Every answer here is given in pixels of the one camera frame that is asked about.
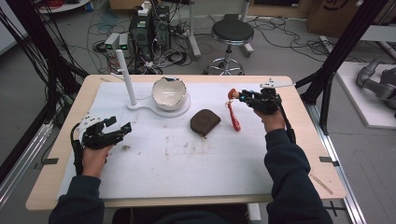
person's arm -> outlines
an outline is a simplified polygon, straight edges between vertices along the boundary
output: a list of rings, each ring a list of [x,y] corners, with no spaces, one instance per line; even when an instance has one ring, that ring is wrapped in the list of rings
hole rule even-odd
[[[99,178],[110,149],[84,149],[82,175],[74,176],[67,193],[59,198],[49,215],[50,224],[103,223],[105,205],[99,198]]]
[[[303,150],[292,144],[282,115],[255,113],[264,123],[267,154],[265,166],[274,180],[273,201],[267,205],[268,222],[332,223],[314,185],[308,177],[310,166]]]

gray floor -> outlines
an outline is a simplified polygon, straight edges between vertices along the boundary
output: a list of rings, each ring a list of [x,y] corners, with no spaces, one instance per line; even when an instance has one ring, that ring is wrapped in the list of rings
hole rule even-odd
[[[114,14],[107,6],[94,12],[85,12],[82,9],[60,13],[56,15],[60,30],[71,47],[73,56],[90,73],[98,74],[100,62],[98,58],[83,48],[91,49],[97,40],[106,39],[105,35],[97,34],[97,31],[106,31],[97,23],[108,22],[119,26],[114,27],[114,32],[121,32],[129,25],[128,15]],[[211,18],[202,17],[195,20],[199,29],[197,34],[209,34],[212,24]],[[286,21],[286,29],[300,36],[299,43],[305,44],[308,40],[318,40],[318,35],[306,32],[304,21]],[[240,49],[233,50],[233,57],[246,68],[247,75],[273,75],[289,76],[297,81],[317,71],[326,59],[323,55],[313,54],[309,48],[301,48],[299,51],[319,60],[313,60],[299,54],[289,48],[272,46],[273,44],[289,46],[292,36],[285,35],[283,31],[264,31],[264,36],[257,32],[251,42],[255,52],[246,58]],[[198,35],[197,42],[203,54],[198,61],[193,61],[188,66],[171,66],[163,69],[166,75],[200,75],[210,62],[224,54],[225,46],[213,40],[207,35]],[[371,61],[375,55],[380,55],[385,63],[395,63],[382,49],[371,45],[375,43],[360,42],[351,52],[351,56],[366,62]],[[0,121],[3,131],[0,140],[0,162],[3,162],[9,151],[14,148],[21,135],[33,121],[44,105],[44,84],[39,80],[32,65],[28,62],[21,49],[18,47],[9,50],[0,56]],[[42,153],[55,138],[58,130],[54,130],[48,143],[38,154],[31,169],[24,175],[20,184],[8,198],[7,203],[0,210],[0,223],[45,223],[48,211],[31,212],[24,204],[39,175],[39,170],[33,166],[39,162]],[[334,79],[331,109],[329,114],[329,132],[336,148],[346,176],[357,197],[361,210],[367,223],[394,223],[396,215],[396,168],[393,165],[396,157],[396,131],[385,129],[366,128],[359,117],[356,109],[347,97],[346,92],[337,78]],[[342,207],[341,202],[334,202],[334,206]],[[262,219],[266,222],[265,204],[261,204]],[[111,220],[114,209],[106,210],[106,222]],[[337,216],[332,211],[334,223],[348,223],[347,213],[337,211]]]

brown wallet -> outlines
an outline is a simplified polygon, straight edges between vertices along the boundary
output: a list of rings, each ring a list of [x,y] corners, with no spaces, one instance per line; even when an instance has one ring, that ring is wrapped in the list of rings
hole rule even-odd
[[[206,136],[220,121],[220,117],[211,110],[203,109],[191,118],[190,126],[196,133]]]

chair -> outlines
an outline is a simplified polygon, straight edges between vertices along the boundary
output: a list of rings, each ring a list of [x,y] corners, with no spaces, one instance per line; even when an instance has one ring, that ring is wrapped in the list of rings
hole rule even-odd
[[[253,28],[240,20],[222,20],[213,24],[212,36],[220,43],[227,44],[227,50],[224,58],[216,59],[204,70],[204,75],[244,75],[242,64],[230,57],[231,48],[249,43],[254,36]]]

white vertical pole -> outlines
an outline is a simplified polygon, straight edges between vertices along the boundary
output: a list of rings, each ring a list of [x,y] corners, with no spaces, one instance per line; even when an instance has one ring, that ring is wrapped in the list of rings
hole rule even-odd
[[[131,99],[132,105],[137,105],[136,98],[134,97],[134,88],[132,87],[132,80],[128,73],[128,68],[125,63],[125,58],[123,57],[123,52],[121,49],[116,50],[117,58],[119,59],[120,69],[119,71],[122,72],[126,89],[128,90],[129,98]]]

